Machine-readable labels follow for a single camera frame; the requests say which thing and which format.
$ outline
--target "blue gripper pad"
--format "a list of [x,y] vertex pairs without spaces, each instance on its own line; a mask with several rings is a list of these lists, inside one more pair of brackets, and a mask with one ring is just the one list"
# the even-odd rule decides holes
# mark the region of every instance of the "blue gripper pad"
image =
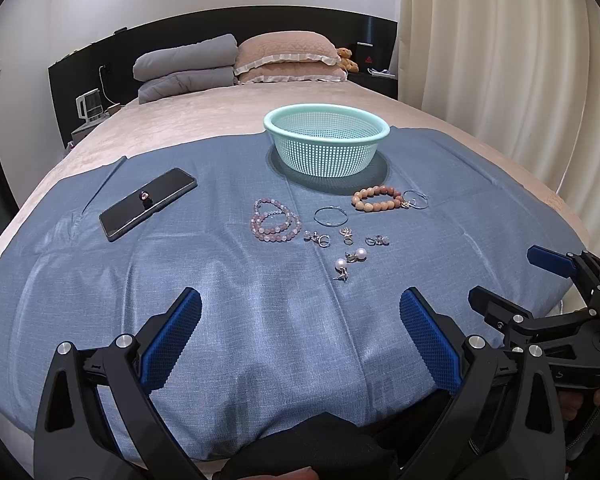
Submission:
[[576,275],[576,265],[570,257],[537,245],[529,247],[526,259],[531,265],[548,270],[563,278],[572,278]]
[[202,316],[202,298],[191,289],[142,354],[140,385],[149,395],[164,386]]
[[436,386],[455,395],[462,378],[456,350],[426,308],[409,289],[400,298],[400,320],[427,365]]

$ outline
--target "smartphone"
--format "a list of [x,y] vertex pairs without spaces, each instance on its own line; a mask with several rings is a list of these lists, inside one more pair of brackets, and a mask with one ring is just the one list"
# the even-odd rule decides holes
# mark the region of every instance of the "smartphone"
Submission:
[[180,168],[173,168],[154,178],[101,213],[100,225],[107,235],[107,240],[117,240],[197,185],[195,177]]

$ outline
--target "basket rim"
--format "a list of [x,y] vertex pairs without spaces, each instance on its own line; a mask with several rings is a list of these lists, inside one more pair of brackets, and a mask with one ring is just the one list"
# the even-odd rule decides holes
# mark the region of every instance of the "basket rim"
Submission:
[[[310,109],[312,111],[346,110],[348,113],[374,124],[378,127],[380,132],[373,136],[357,137],[352,139],[330,139],[328,137],[314,137],[288,132],[286,130],[283,130],[282,128],[277,127],[275,124],[273,124],[272,121],[277,119],[278,116],[285,114],[290,109],[294,111],[302,111],[303,109]],[[300,142],[309,142],[311,144],[331,144],[336,146],[365,146],[366,144],[375,144],[380,140],[384,139],[387,135],[389,135],[389,125],[377,115],[372,114],[371,112],[367,112],[366,110],[361,110],[360,108],[354,108],[351,106],[343,105],[331,105],[327,103],[302,103],[276,108],[275,110],[272,110],[267,115],[265,115],[264,128],[274,135],[286,137],[287,139],[298,140]]]

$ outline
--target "beige bedspread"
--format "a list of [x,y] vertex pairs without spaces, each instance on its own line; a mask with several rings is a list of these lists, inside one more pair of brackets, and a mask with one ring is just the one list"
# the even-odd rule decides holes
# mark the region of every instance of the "beige bedspread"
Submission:
[[262,120],[267,112],[284,105],[312,102],[354,106],[382,117],[391,126],[433,128],[449,134],[500,166],[555,209],[584,245],[588,245],[589,233],[584,224],[560,197],[527,170],[468,133],[352,82],[302,81],[217,88],[144,105],[131,102],[98,126],[49,171],[0,236],[0,255],[40,199],[64,177],[110,164],[123,155],[138,155],[208,137],[256,134],[264,129]]

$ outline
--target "orange beaded bracelet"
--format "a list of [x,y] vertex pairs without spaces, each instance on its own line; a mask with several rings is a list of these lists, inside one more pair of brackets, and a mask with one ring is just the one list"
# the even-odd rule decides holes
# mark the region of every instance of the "orange beaded bracelet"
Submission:
[[[390,195],[392,199],[388,200],[387,202],[376,202],[375,204],[362,202],[365,198],[374,195]],[[358,211],[365,211],[367,213],[371,213],[372,211],[387,211],[400,208],[402,206],[402,202],[404,202],[404,199],[402,198],[400,191],[394,189],[393,187],[387,186],[367,187],[366,189],[361,189],[360,191],[355,192],[351,198],[351,203]]]

